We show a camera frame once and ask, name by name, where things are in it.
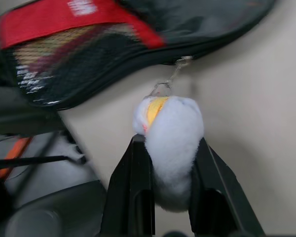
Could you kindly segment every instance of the red strap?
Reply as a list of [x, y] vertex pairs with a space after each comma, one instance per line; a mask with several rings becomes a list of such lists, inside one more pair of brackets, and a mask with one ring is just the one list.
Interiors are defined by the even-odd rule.
[[164, 45], [149, 25], [114, 0], [39, 0], [13, 10], [0, 20], [2, 48], [75, 27], [101, 23], [128, 23], [149, 48]]

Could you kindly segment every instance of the black bag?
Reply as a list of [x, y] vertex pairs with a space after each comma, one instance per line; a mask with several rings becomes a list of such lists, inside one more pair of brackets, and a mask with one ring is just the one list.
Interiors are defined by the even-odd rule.
[[141, 68], [236, 40], [276, 0], [39, 0], [5, 14], [0, 42], [37, 107], [72, 108]]

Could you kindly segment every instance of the mesh pocket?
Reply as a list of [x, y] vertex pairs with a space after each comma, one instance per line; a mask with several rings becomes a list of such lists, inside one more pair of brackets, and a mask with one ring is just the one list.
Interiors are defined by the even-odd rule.
[[46, 106], [101, 86], [103, 73], [144, 49], [130, 25], [99, 24], [25, 42], [4, 53], [28, 100]]

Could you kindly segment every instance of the white wall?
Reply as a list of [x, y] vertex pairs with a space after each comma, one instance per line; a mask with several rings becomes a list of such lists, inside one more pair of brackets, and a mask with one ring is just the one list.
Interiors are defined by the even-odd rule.
[[[172, 69], [135, 72], [61, 112], [105, 184], [133, 135], [134, 107]], [[237, 175], [266, 233], [296, 234], [296, 0], [282, 1], [249, 34], [184, 69], [175, 90], [199, 103], [207, 140]], [[156, 222], [159, 236], [188, 230], [186, 213], [158, 209]]]

